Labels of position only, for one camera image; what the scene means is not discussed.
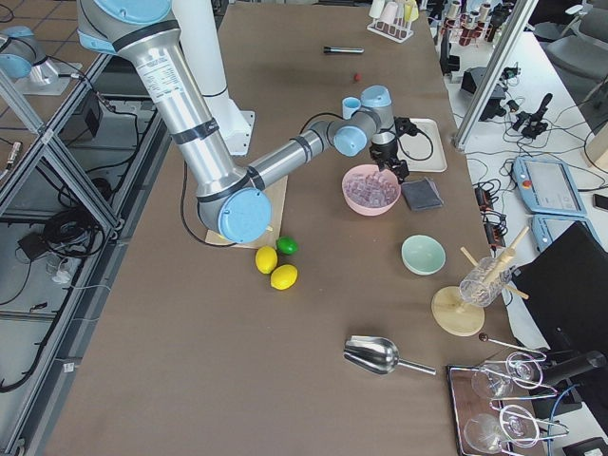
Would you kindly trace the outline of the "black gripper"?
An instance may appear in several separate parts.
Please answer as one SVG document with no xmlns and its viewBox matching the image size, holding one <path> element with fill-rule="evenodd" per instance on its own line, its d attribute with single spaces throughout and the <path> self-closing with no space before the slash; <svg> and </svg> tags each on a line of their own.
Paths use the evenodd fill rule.
<svg viewBox="0 0 608 456">
<path fill-rule="evenodd" d="M 392 132 L 382 133 L 378 141 L 372 140 L 370 144 L 370 157 L 380 172 L 392 170 L 399 165 L 397 151 L 397 139 Z"/>
</svg>

